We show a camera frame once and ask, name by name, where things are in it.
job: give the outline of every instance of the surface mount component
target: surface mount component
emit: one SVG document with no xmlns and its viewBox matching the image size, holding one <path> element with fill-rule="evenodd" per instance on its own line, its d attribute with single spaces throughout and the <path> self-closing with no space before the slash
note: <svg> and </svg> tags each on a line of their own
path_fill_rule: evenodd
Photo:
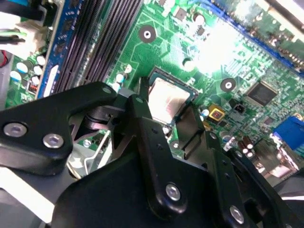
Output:
<svg viewBox="0 0 304 228">
<path fill-rule="evenodd" d="M 258 106 L 266 106 L 276 95 L 277 92 L 268 84 L 258 82 L 247 92 L 247 99 Z"/>
</svg>

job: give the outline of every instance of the white plastic part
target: white plastic part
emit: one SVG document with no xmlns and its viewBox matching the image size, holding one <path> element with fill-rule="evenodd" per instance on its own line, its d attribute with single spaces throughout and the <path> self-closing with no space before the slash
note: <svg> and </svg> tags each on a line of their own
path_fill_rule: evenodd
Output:
<svg viewBox="0 0 304 228">
<path fill-rule="evenodd" d="M 22 203 L 45 223 L 52 221 L 54 204 L 8 168 L 0 168 L 0 188 Z"/>
<path fill-rule="evenodd" d="M 17 45 L 0 45 L 1 50 L 6 50 L 25 60 L 41 47 L 45 46 L 48 34 L 47 27 L 41 27 L 34 21 L 27 20 L 16 24 L 15 29 L 18 29 L 21 33 L 27 34 L 26 36 L 20 36 L 25 42 L 20 42 Z"/>
</svg>

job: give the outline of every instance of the black cable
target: black cable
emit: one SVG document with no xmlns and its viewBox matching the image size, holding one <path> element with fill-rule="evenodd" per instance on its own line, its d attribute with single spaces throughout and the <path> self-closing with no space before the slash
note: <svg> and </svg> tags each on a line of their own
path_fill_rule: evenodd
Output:
<svg viewBox="0 0 304 228">
<path fill-rule="evenodd" d="M 43 12 L 11 1 L 0 0 L 0 11 L 31 20 L 42 20 Z"/>
</svg>

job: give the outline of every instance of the integrated circuit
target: integrated circuit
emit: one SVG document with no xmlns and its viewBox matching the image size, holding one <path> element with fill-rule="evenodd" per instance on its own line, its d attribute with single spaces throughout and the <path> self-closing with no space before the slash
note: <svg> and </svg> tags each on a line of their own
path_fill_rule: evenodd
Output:
<svg viewBox="0 0 304 228">
<path fill-rule="evenodd" d="M 258 106 L 266 106 L 277 95 L 277 92 L 265 82 L 256 83 L 247 93 L 247 99 Z"/>
<path fill-rule="evenodd" d="M 197 92 L 174 76 L 155 68 L 149 77 L 149 108 L 154 120 L 172 126 Z"/>
</svg>

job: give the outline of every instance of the black plastic bracket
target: black plastic bracket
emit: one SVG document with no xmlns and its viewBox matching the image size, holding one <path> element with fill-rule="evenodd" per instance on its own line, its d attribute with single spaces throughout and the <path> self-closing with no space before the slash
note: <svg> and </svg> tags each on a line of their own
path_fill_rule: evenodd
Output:
<svg viewBox="0 0 304 228">
<path fill-rule="evenodd" d="M 0 165 L 38 175 L 59 173 L 73 149 L 69 129 L 73 123 L 69 123 L 69 118 L 111 104 L 115 98 L 111 87 L 96 82 L 0 112 Z M 22 124 L 26 133 L 21 137 L 8 136 L 4 128 L 9 123 Z M 56 149 L 46 147 L 43 138 L 48 134 L 60 135 L 63 145 Z"/>
<path fill-rule="evenodd" d="M 129 116 L 125 127 L 116 127 L 112 135 L 113 158 L 121 157 L 128 145 L 135 142 L 151 210 L 162 219 L 182 214 L 187 208 L 187 197 L 182 190 L 162 126 L 152 120 L 147 101 L 138 95 L 129 97 L 127 112 Z M 116 132 L 124 132 L 124 135 L 119 136 Z M 178 192 L 176 198 L 168 195 L 168 185 L 173 185 L 173 190 Z"/>
</svg>

